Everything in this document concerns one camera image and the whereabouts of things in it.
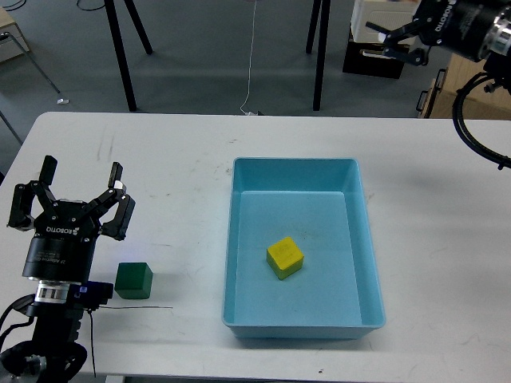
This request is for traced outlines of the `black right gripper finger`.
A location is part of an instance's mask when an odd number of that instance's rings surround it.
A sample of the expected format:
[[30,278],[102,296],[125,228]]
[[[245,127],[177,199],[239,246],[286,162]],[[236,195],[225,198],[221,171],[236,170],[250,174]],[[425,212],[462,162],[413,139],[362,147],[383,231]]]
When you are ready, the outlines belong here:
[[432,49],[431,45],[421,45],[411,51],[401,51],[399,44],[395,41],[383,42],[384,49],[382,54],[384,57],[398,60],[405,64],[414,66],[425,66],[429,63],[429,54]]
[[422,22],[418,19],[413,20],[394,30],[389,30],[373,22],[366,22],[365,26],[378,33],[378,41],[380,43],[399,43],[408,38],[414,38],[422,27]]

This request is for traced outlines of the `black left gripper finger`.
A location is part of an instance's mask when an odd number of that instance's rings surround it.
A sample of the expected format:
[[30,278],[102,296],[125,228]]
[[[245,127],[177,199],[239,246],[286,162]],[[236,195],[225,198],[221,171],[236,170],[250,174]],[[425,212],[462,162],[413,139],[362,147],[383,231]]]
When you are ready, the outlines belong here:
[[[125,239],[136,202],[126,192],[126,186],[121,182],[122,172],[122,165],[113,162],[107,190],[81,209],[81,217],[92,223],[93,238],[105,235],[117,241]],[[113,217],[110,221],[102,223],[101,217],[112,207],[116,208]]]
[[31,180],[27,184],[17,184],[8,220],[8,227],[19,231],[34,229],[35,218],[32,216],[32,206],[35,198],[42,207],[42,216],[49,220],[58,218],[54,204],[57,202],[50,190],[53,177],[57,168],[57,160],[47,155],[42,163],[42,168],[37,180]]

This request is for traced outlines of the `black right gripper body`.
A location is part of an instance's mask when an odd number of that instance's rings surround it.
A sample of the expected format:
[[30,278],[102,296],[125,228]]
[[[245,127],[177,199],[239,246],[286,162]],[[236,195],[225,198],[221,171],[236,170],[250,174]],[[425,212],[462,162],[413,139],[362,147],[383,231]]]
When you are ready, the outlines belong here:
[[498,1],[421,1],[413,16],[418,36],[472,61],[499,51]]

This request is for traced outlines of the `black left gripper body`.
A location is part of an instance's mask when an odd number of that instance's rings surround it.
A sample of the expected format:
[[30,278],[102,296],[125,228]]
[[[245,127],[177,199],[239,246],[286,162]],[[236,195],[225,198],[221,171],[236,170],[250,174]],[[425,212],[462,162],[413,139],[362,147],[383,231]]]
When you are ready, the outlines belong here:
[[58,200],[53,207],[53,212],[43,212],[34,221],[34,237],[22,275],[85,283],[89,280],[99,220],[84,213],[84,202]]

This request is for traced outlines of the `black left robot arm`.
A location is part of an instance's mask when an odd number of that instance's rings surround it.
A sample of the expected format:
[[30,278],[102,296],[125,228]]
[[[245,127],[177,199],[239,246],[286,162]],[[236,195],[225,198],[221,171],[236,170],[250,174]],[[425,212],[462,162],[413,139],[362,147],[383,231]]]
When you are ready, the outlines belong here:
[[98,237],[123,240],[135,208],[121,181],[123,167],[113,163],[106,191],[89,202],[55,198],[56,168],[57,160],[46,156],[39,177],[14,188],[7,225],[34,233],[22,274],[38,288],[7,308],[25,315],[23,325],[34,332],[2,352],[2,381],[70,381],[87,360],[77,343],[84,313],[113,296],[113,284],[89,275]]

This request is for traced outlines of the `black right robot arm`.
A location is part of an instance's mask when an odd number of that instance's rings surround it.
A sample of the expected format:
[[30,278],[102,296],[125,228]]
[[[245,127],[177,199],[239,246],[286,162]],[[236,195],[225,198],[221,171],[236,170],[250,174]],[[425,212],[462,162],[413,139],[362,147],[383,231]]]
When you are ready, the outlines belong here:
[[510,158],[487,148],[466,127],[464,103],[479,85],[486,93],[510,90],[510,2],[509,1],[421,1],[412,21],[389,30],[373,22],[366,27],[379,33],[382,55],[422,66],[429,51],[440,46],[472,62],[483,61],[483,70],[473,75],[456,94],[452,120],[461,140],[479,156],[502,170]]

